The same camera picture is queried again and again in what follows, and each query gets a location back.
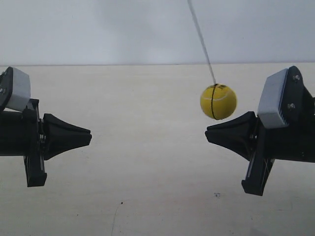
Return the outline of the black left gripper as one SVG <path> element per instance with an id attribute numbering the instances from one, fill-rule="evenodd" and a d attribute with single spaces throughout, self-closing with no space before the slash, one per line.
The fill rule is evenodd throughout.
<path id="1" fill-rule="evenodd" d="M 23 111 L 2 111 L 0 114 L 0 155 L 24 158 L 27 187 L 45 185 L 47 173 L 44 160 L 88 146 L 92 139 L 90 130 L 67 123 L 52 114 L 44 114 L 43 128 L 48 138 L 42 157 L 40 136 L 43 132 L 38 105 L 38 99 L 30 99 Z"/>

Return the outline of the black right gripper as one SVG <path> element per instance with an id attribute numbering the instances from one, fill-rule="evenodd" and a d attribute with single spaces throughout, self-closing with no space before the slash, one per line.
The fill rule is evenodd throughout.
<path id="1" fill-rule="evenodd" d="M 274 161 L 315 161 L 315 99 L 307 90 L 297 66 L 288 68 L 281 105 L 287 127 L 266 129 L 253 111 L 220 124 L 208 126 L 208 142 L 235 152 L 248 160 L 241 184 L 247 194 L 262 196 Z M 255 144 L 252 150 L 253 133 Z"/>

